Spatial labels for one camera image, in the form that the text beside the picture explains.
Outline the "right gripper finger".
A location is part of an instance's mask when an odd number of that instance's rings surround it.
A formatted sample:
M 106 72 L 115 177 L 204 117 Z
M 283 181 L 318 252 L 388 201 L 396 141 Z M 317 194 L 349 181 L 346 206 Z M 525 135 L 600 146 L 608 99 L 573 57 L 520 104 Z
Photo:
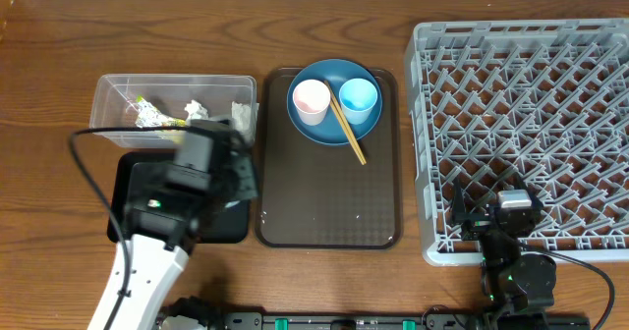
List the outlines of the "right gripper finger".
M 462 223 L 467 217 L 463 189 L 459 178 L 453 180 L 453 198 L 450 204 L 451 222 Z
M 528 187 L 519 173 L 513 174 L 513 189 L 528 192 Z

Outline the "white paper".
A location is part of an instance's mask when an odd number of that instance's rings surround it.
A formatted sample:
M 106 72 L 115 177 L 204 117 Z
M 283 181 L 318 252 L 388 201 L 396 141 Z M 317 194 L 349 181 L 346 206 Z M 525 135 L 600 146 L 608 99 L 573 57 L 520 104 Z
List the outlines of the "white paper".
M 247 143 L 255 139 L 257 109 L 250 104 L 233 102 L 231 106 L 233 127 Z
M 191 100 L 184 108 L 188 114 L 186 122 L 190 123 L 193 120 L 208 120 L 209 115 L 207 110 L 197 101 Z

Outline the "foil snack wrapper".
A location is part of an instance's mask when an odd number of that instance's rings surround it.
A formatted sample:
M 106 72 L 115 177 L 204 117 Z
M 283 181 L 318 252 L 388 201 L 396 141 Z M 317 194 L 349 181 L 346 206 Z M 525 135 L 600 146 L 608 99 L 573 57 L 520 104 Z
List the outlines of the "foil snack wrapper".
M 136 100 L 138 116 L 135 121 L 137 127 L 184 127 L 186 121 L 163 114 L 153 104 L 138 96 Z

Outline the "light blue rice bowl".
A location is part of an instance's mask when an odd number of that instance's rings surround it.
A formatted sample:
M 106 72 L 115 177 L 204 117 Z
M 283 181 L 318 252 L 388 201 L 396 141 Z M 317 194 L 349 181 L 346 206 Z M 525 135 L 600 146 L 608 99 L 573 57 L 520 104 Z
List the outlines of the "light blue rice bowl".
M 230 202 L 225 204 L 225 208 L 226 209 L 232 208 L 232 207 L 238 205 L 240 202 L 241 202 L 240 200 L 230 201 Z

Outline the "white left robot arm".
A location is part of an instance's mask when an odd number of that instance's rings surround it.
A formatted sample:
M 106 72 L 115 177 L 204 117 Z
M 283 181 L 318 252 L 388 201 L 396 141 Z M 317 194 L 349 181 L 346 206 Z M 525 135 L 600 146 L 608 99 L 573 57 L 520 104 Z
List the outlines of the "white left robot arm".
M 243 136 L 226 122 L 194 120 L 173 153 L 127 154 L 119 190 L 104 203 L 115 259 L 92 329 L 151 329 L 195 246 L 239 223 L 232 212 L 257 197 Z

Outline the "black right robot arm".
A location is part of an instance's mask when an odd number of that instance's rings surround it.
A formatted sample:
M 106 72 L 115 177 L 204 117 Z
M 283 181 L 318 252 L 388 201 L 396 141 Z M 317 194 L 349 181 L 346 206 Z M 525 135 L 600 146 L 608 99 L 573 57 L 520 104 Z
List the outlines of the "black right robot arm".
M 482 289 L 491 306 L 470 317 L 467 329 L 548 329 L 545 310 L 554 305 L 555 261 L 539 253 L 523 253 L 519 239 L 533 232 L 542 219 L 543 204 L 515 179 L 512 190 L 497 194 L 497 203 L 483 212 L 466 206 L 458 179 L 453 181 L 452 222 L 464 241 L 480 243 L 483 254 Z

